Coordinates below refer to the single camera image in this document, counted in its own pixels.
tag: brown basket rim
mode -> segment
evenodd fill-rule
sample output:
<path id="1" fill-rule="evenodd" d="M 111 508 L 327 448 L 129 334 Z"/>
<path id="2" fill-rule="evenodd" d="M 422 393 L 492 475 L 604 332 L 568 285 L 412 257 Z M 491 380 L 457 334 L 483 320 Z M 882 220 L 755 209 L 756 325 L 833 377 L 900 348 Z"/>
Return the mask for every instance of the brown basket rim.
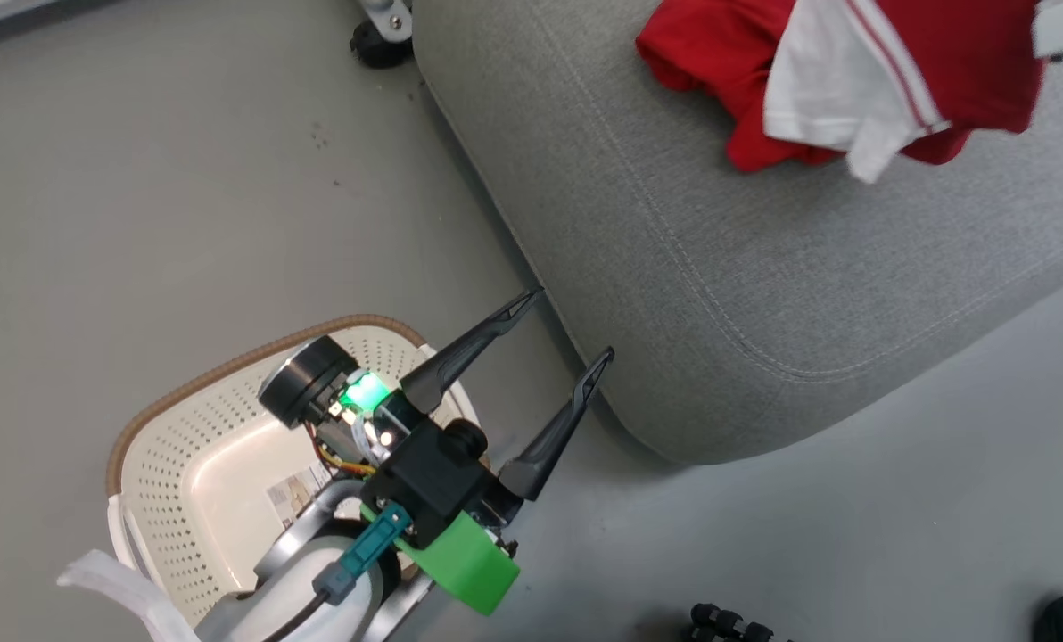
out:
<path id="1" fill-rule="evenodd" d="M 378 314 L 350 314 L 348 317 L 335 318 L 335 320 L 326 321 L 324 324 L 317 324 L 311 326 L 311 328 L 301 330 L 301 332 L 282 337 L 280 340 L 270 341 L 268 344 L 251 350 L 240 357 L 231 358 L 230 361 L 223 362 L 222 366 L 208 370 L 206 373 L 202 373 L 198 377 L 176 387 L 175 390 L 169 391 L 164 398 L 140 410 L 123 427 L 123 432 L 120 432 L 119 438 L 115 441 L 115 446 L 112 446 L 112 455 L 108 456 L 107 495 L 119 495 L 120 492 L 123 492 L 120 475 L 123 472 L 123 460 L 128 456 L 128 449 L 135 441 L 136 435 L 147 427 L 147 424 L 152 419 L 157 418 L 157 416 L 164 413 L 170 407 L 178 405 L 182 400 L 197 393 L 197 391 L 205 389 L 206 386 L 225 378 L 226 375 L 237 373 L 238 370 L 253 366 L 254 362 L 261 361 L 267 357 L 273 357 L 274 354 L 290 350 L 292 347 L 302 344 L 303 341 L 311 340 L 321 335 L 333 334 L 339 332 L 339 330 L 356 328 L 358 325 L 373 325 L 377 326 L 377 328 L 388 330 L 405 337 L 406 340 L 412 342 L 416 347 L 424 345 L 425 342 L 416 330 L 402 324 L 395 318 L 381 317 Z"/>

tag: laundry basket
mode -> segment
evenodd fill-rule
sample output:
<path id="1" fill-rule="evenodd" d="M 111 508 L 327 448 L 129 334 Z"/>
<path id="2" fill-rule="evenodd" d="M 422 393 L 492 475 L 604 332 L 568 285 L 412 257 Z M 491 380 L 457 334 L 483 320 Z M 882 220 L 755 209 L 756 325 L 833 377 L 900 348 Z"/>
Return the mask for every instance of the laundry basket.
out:
<path id="1" fill-rule="evenodd" d="M 326 480 L 306 430 L 258 405 L 263 379 L 301 342 L 330 335 L 389 387 L 435 354 L 392 318 L 328 321 L 241 355 L 128 423 L 107 468 L 116 557 L 168 593 L 191 626 L 218 598 L 251 590 L 254 564 Z M 457 383 L 434 419 L 478 423 Z"/>

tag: gray ottoman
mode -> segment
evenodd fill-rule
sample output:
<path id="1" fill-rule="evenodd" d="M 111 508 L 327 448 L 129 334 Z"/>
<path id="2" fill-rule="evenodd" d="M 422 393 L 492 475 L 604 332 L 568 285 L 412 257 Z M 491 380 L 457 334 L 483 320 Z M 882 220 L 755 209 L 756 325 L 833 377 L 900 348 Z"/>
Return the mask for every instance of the gray ottoman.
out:
<path id="1" fill-rule="evenodd" d="M 1063 285 L 1063 65 L 1025 135 L 881 182 L 728 167 L 634 51 L 656 0 L 417 0 L 435 99 L 605 394 L 678 462 L 846 418 Z"/>

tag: red garment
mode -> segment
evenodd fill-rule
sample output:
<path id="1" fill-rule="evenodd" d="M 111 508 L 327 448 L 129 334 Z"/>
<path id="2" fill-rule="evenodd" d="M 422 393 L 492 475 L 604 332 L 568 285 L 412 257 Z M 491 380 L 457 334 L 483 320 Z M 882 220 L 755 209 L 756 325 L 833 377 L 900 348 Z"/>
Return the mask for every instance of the red garment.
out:
<path id="1" fill-rule="evenodd" d="M 961 19 L 955 0 L 871 0 L 906 41 L 908 52 L 952 123 L 913 141 L 907 157 L 946 164 L 963 150 L 972 130 L 1023 131 L 1039 96 L 1042 63 L 1030 54 L 1030 19 L 1024 5 L 1033 0 L 966 0 Z M 927 7 L 926 1 L 932 4 Z M 737 124 L 727 145 L 733 166 L 757 171 L 788 158 L 822 164 L 841 152 L 778 141 L 764 134 L 763 104 L 773 54 L 789 23 L 794 0 L 663 0 L 635 39 L 642 58 L 664 86 L 675 91 L 703 89 L 718 98 Z M 1005 3 L 1010 9 L 1000 11 Z M 1010 37 L 1003 48 L 973 46 Z"/>

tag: white cloth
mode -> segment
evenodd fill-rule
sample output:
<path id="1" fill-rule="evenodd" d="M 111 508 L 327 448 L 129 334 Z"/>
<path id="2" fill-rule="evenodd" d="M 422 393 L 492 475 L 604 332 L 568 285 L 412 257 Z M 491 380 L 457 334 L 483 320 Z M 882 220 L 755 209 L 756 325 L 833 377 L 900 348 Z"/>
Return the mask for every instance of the white cloth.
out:
<path id="1" fill-rule="evenodd" d="M 88 552 L 68 564 L 55 582 L 96 590 L 111 597 L 144 621 L 153 642 L 200 642 L 163 590 L 107 553 Z"/>
<path id="2" fill-rule="evenodd" d="M 899 150 L 946 130 L 899 36 L 868 0 L 797 0 L 769 73 L 765 135 L 848 152 L 875 183 Z"/>

